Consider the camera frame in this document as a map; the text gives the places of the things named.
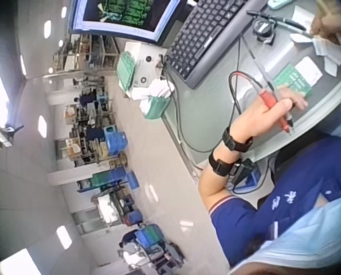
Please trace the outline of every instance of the red soldering iron handle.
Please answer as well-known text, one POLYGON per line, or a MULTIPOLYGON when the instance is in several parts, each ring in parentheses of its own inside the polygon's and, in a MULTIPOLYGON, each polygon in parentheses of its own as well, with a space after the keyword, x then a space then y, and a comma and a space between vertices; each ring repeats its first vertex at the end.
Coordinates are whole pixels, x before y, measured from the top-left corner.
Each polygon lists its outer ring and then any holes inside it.
MULTIPOLYGON (((263 90, 262 92, 260 92, 259 95, 262 98, 264 104, 268 107, 268 109, 271 110, 277 104, 277 100, 275 99, 275 97, 267 90, 263 90)), ((279 125, 281 129, 284 130, 286 133, 290 133, 290 127, 289 124, 287 123, 286 118, 284 117, 280 118, 279 125)))

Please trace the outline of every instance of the hand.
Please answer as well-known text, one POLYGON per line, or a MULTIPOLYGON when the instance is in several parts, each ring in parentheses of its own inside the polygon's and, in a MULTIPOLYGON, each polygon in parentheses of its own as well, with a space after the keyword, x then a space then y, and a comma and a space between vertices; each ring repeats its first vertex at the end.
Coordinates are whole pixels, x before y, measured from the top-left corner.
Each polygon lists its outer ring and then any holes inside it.
POLYGON ((303 111, 306 107, 308 107, 308 102, 304 99, 305 93, 294 92, 292 89, 287 87, 287 85, 279 86, 277 89, 283 99, 291 99, 298 109, 303 111))
POLYGON ((271 110, 264 104, 260 97, 242 113, 230 127, 230 135, 240 143, 245 143, 249 138, 254 138, 268 132, 278 120, 287 114, 293 107, 304 110, 308 103, 302 93, 295 93, 286 86, 279 87, 283 100, 279 101, 271 110))
POLYGON ((337 1, 326 1, 326 5, 331 14, 325 15, 318 8, 318 14, 311 26, 311 34, 339 44, 336 33, 341 33, 341 4, 337 3, 337 1))

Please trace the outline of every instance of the black wrist strap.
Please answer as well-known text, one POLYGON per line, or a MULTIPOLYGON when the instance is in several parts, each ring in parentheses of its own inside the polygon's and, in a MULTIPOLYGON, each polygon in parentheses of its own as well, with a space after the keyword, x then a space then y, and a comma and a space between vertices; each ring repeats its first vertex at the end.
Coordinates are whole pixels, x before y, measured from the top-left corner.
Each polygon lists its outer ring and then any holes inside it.
POLYGON ((225 163, 222 160, 215 160, 214 158, 214 151, 212 151, 211 155, 209 156, 209 163, 214 170, 214 172, 219 176, 227 176, 230 174, 234 163, 229 164, 225 163))
POLYGON ((224 131, 224 134, 222 135, 222 140, 224 141, 225 146, 230 151, 236 151, 236 152, 241 152, 241 153, 247 152, 253 144, 252 138, 248 139, 245 144, 236 142, 233 139, 233 137, 230 136, 230 126, 227 127, 226 130, 224 131))

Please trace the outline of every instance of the wire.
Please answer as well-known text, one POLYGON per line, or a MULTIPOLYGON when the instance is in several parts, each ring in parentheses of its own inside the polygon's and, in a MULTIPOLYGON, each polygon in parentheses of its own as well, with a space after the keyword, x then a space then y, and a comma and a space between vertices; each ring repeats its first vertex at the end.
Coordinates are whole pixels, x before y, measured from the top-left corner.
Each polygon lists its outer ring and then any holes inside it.
MULTIPOLYGON (((238 55, 237 55, 237 70, 236 70, 236 72, 239 71, 239 67, 240 67, 240 53, 241 53, 241 38, 239 38, 239 40, 238 40, 238 55)), ((192 146, 190 144, 190 142, 185 138, 185 135, 183 133, 183 127, 182 127, 182 113, 181 113, 181 108, 179 105, 179 90, 178 90, 177 85, 176 85, 175 81, 173 80, 173 78, 168 74, 166 64, 164 64, 164 72, 165 72, 165 77, 166 77, 167 83, 168 83, 168 79, 170 78, 170 80, 173 83, 174 88, 175 88, 175 91, 174 91, 174 93, 172 93, 171 97, 173 98, 174 104, 175 104, 175 116, 176 116, 176 121, 177 121, 177 132, 178 132, 179 141, 184 142, 190 149, 192 149, 193 151, 195 151, 197 153, 206 154, 206 153, 212 152, 213 150, 215 150, 217 148, 217 146, 220 144, 220 142, 222 142, 222 138, 210 150, 199 150, 199 149, 195 148, 194 146, 192 146)), ((238 101, 236 100, 236 94, 237 94, 237 88, 238 88, 238 76, 239 75, 236 74, 237 78, 236 78, 235 92, 234 92, 234 90, 230 90, 230 92, 232 93, 233 99, 234 99, 234 104, 233 104, 233 110, 232 110, 232 114, 230 117, 229 124, 231 124, 233 119, 234 119, 234 113, 235 113, 236 106, 239 106, 238 101)))
POLYGON ((268 168, 270 168, 269 167, 270 161, 271 161, 271 158, 269 158, 268 161, 267 161, 267 168, 266 168, 266 171, 264 173, 263 180, 262 180, 261 184, 256 189, 253 189, 253 190, 250 190, 250 191, 244 192, 244 193, 235 192, 235 188, 238 186, 238 184, 237 184, 237 185, 234 185, 234 187, 233 187, 233 193, 235 195, 246 195, 246 194, 254 193, 257 190, 259 190, 260 188, 262 188, 262 186, 264 185, 264 182, 266 181, 266 178, 267 178, 268 168))
POLYGON ((229 75, 229 89, 230 89, 230 92, 232 93, 232 96, 233 96, 233 100, 234 100, 234 106, 236 105, 237 109, 238 109, 238 113, 239 115, 242 114, 242 110, 240 108, 240 105, 239 105, 239 102, 238 102, 238 99, 237 99, 237 95, 236 95, 236 92, 234 91, 233 89, 233 83, 232 83, 232 79, 234 76, 241 76, 245 79, 247 79, 251 84, 254 82, 255 84, 258 85, 258 87, 260 89, 262 89, 262 85, 254 78, 252 77, 251 75, 247 74, 247 73, 244 73, 244 72, 241 72, 239 70, 235 71, 235 72, 232 72, 230 75, 229 75))

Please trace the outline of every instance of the workbench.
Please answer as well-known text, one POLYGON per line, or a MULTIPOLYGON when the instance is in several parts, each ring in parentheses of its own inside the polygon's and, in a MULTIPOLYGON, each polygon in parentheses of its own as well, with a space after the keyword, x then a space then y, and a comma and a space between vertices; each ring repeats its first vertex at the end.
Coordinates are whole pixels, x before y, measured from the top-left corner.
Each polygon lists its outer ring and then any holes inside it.
MULTIPOLYGON (((317 5, 314 0, 296 0, 280 10, 274 11, 267 8, 265 12, 292 18, 296 5, 316 14, 317 5)), ((251 150, 243 155, 244 158, 250 158, 254 162, 271 155, 309 131, 341 103, 341 67, 338 69, 337 77, 327 74, 324 71, 324 59, 315 54, 313 45, 294 44, 290 39, 291 33, 291 30, 277 27, 275 43, 269 46, 258 42, 251 28, 244 31, 248 45, 272 78, 275 78, 288 64, 295 66, 306 56, 310 57, 323 73, 323 77, 313 87, 313 91, 307 98, 309 107, 304 112, 295 109, 292 111, 295 131, 291 135, 275 127, 254 140, 251 150)), ((220 141, 223 131, 229 124, 233 100, 228 86, 228 77, 237 68, 237 49, 238 41, 226 52, 196 90, 188 88, 174 72, 170 72, 179 90, 184 136, 193 147, 200 151, 212 149, 220 141)), ((240 70, 261 80, 263 85, 266 84, 244 47, 243 41, 241 41, 240 70)), ((247 107, 243 104, 250 102, 250 99, 246 100, 246 97, 251 96, 251 88, 247 81, 239 78, 237 97, 243 109, 247 107)), ((254 91, 252 96, 256 97, 257 93, 254 91)), ((163 119, 173 140, 177 143, 177 121, 173 102, 166 110, 163 119)), ((209 153, 200 154, 190 148, 187 153, 196 163, 204 162, 209 156, 209 153)))

